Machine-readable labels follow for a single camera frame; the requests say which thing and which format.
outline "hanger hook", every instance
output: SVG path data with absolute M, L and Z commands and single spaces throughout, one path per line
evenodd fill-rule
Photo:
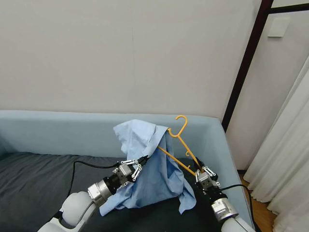
M 173 138 L 179 137 L 180 134 L 183 132 L 184 128 L 185 128 L 185 127 L 187 126 L 187 124 L 188 124 L 188 119 L 187 119 L 187 117 L 184 116 L 184 115 L 178 115 L 175 119 L 178 120 L 180 117 L 184 118 L 185 122 L 184 122 L 183 127 L 182 127 L 182 128 L 180 129 L 180 131 L 178 132 L 178 134 L 176 134 L 176 135 L 175 135 L 175 134 L 172 134 L 171 128 L 168 128 L 168 132 L 169 132 L 170 136 L 172 136 Z

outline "white wall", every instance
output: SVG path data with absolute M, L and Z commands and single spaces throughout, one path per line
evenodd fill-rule
M 258 0 L 2 0 L 0 109 L 222 118 Z
M 278 0 L 273 6 L 306 3 Z M 282 38 L 268 38 L 274 17 L 290 17 Z M 270 15 L 254 55 L 227 137 L 237 168 L 246 169 L 267 135 L 309 55 L 309 12 Z

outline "light blue couch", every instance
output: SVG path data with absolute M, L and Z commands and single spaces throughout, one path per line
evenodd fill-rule
M 0 156 L 11 152 L 54 155 L 124 157 L 113 132 L 119 123 L 141 119 L 172 128 L 177 133 L 183 119 L 175 115 L 86 114 L 37 111 L 0 111 Z M 193 154 L 214 170 L 221 187 L 239 184 L 240 179 L 220 121 L 212 117 L 188 116 L 182 133 Z M 185 148 L 173 140 L 175 156 L 185 157 Z M 252 225 L 244 191 L 225 191 L 242 218 Z

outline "wooden floor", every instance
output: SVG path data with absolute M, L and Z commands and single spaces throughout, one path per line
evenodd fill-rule
M 239 176 L 242 184 L 248 186 L 249 183 L 242 178 L 243 174 L 240 174 Z M 257 202 L 256 200 L 252 199 L 252 204 L 253 204 L 254 220 L 257 223 L 257 225 L 260 227 L 262 232 L 271 232 L 272 225 L 274 224 L 276 215 L 267 209 L 268 205 L 267 203 Z

